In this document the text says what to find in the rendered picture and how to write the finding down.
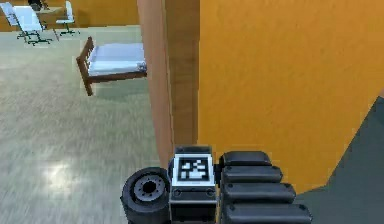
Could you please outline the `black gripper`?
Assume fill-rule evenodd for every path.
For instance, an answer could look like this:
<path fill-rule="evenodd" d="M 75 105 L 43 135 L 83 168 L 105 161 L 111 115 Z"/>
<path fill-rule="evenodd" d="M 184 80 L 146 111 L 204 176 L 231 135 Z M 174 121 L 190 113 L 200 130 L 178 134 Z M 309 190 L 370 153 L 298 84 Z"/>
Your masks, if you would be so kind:
<path fill-rule="evenodd" d="M 168 224 L 169 187 L 164 168 L 148 167 L 132 174 L 120 196 L 128 224 Z"/>

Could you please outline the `brown wooden bed white mattress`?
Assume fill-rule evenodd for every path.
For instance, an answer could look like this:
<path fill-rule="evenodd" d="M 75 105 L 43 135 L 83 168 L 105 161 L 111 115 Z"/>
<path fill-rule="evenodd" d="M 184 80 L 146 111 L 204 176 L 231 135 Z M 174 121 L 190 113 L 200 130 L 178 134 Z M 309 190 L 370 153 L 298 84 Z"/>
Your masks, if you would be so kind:
<path fill-rule="evenodd" d="M 76 63 L 88 96 L 93 95 L 94 83 L 147 77 L 142 43 L 96 45 L 89 36 Z"/>

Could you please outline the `white office chair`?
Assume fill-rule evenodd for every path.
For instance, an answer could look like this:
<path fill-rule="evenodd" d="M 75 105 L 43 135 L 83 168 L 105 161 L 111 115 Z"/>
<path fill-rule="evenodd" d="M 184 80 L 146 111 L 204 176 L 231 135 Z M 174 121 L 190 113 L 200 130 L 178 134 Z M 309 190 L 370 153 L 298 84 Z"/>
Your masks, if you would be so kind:
<path fill-rule="evenodd" d="M 0 8 L 2 9 L 9 25 L 19 28 L 20 24 L 17 20 L 12 4 L 10 2 L 0 3 Z"/>
<path fill-rule="evenodd" d="M 35 33 L 37 38 L 34 40 L 28 40 L 28 44 L 35 46 L 37 43 L 46 42 L 50 43 L 51 39 L 42 39 L 40 33 L 44 30 L 43 25 L 40 23 L 36 12 L 31 6 L 14 6 L 14 14 L 18 21 L 19 27 L 23 34 Z"/>
<path fill-rule="evenodd" d="M 71 30 L 69 28 L 70 24 L 75 23 L 75 18 L 73 15 L 73 9 L 72 9 L 72 4 L 69 0 L 65 1 L 65 9 L 66 9 L 66 18 L 65 19 L 58 19 L 56 21 L 57 24 L 62 24 L 65 27 L 65 31 L 60 32 L 60 36 L 64 34 L 71 34 L 74 35 L 76 33 L 75 30 Z"/>

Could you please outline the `brown wooden desk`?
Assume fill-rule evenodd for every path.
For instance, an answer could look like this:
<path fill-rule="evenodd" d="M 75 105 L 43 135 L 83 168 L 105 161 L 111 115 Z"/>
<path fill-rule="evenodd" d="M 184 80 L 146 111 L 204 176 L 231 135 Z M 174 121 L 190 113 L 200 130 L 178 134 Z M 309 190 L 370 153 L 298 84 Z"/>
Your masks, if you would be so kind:
<path fill-rule="evenodd" d="M 59 39 L 56 30 L 61 27 L 61 24 L 57 24 L 56 21 L 66 18 L 66 9 L 64 7 L 49 7 L 48 9 L 38 11 L 37 17 L 41 24 L 47 30 L 52 30 L 56 39 Z"/>

